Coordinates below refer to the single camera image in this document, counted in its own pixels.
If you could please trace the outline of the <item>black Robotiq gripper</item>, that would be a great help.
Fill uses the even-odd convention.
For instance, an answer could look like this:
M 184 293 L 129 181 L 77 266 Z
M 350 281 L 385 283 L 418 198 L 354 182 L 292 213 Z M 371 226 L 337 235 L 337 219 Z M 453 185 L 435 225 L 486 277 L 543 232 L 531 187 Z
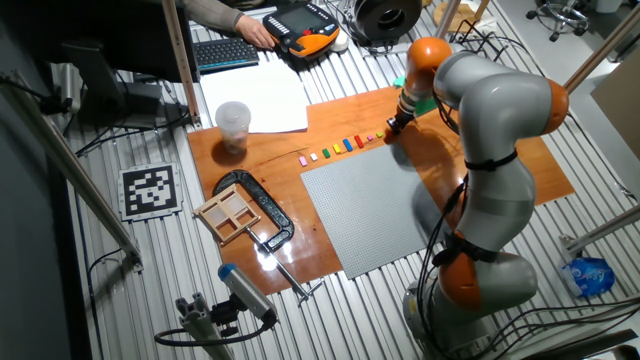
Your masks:
M 400 131 L 402 131 L 413 120 L 414 115 L 412 113 L 407 114 L 400 111 L 397 112 L 391 120 L 387 120 L 387 125 L 391 133 L 399 135 Z

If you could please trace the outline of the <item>person's bare hand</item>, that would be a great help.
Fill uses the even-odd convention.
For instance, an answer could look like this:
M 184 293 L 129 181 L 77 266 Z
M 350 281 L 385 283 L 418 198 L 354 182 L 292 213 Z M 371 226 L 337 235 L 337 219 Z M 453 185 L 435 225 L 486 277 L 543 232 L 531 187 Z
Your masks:
M 241 15 L 235 24 L 235 32 L 248 43 L 261 49 L 273 49 L 274 40 L 266 28 L 257 20 Z

